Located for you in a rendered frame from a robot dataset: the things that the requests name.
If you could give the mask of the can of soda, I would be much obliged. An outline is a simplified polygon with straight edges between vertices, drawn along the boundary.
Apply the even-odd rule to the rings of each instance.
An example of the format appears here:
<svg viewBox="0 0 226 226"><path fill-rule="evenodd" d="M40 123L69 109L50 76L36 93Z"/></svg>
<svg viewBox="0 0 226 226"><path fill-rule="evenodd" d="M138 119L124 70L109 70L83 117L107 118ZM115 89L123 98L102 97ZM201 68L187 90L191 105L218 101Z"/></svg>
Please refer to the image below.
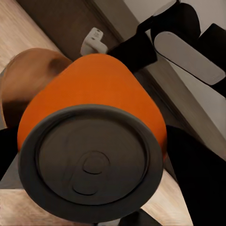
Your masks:
<svg viewBox="0 0 226 226"><path fill-rule="evenodd" d="M79 223L142 208L163 176L162 113L124 63L82 56L27 106L17 133L18 173L45 211Z"/></svg>

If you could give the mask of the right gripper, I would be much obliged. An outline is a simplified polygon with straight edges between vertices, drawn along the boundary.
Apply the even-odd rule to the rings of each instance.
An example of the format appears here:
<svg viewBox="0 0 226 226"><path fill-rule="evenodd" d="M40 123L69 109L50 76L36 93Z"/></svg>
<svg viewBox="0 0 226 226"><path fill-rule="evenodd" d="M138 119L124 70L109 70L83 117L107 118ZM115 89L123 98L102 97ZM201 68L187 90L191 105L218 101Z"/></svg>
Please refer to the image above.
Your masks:
<svg viewBox="0 0 226 226"><path fill-rule="evenodd" d="M129 69L129 71L134 74L135 72L138 72L138 70L135 70L133 68L133 66L130 64L130 62L128 61L124 49L123 49L123 43L119 44L118 46L116 46L115 48L112 48L111 50L107 51L107 55L111 55L115 58L117 58L119 61L121 61L122 63L124 63L126 65L126 67Z"/></svg>

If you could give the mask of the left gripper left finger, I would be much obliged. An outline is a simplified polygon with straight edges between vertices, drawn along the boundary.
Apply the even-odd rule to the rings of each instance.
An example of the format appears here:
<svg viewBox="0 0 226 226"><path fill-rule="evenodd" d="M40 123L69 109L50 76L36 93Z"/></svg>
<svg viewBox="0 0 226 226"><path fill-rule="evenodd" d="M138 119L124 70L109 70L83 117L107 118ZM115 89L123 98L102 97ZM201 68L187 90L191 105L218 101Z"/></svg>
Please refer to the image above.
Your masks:
<svg viewBox="0 0 226 226"><path fill-rule="evenodd" d="M0 130L0 181L18 153L18 126Z"/></svg>

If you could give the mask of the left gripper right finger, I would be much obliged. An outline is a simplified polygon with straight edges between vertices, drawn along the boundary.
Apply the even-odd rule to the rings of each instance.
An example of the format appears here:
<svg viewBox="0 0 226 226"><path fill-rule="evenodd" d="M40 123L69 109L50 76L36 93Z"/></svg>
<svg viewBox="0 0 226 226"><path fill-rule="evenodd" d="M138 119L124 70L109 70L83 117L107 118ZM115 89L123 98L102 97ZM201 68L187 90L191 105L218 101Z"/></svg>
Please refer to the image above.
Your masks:
<svg viewBox="0 0 226 226"><path fill-rule="evenodd" d="M186 131L166 126L167 153L194 226L226 226L226 161Z"/></svg>

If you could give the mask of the trash can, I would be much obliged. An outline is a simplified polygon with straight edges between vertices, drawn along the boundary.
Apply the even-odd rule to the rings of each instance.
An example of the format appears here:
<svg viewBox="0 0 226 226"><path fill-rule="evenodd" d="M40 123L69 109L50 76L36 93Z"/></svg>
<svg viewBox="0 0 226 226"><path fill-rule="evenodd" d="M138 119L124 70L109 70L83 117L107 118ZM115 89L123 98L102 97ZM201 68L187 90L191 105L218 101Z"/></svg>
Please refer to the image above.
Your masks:
<svg viewBox="0 0 226 226"><path fill-rule="evenodd" d="M0 130L18 126L30 102L72 63L44 48L31 48L13 57L0 73ZM0 181L0 189L23 189L18 156Z"/></svg>

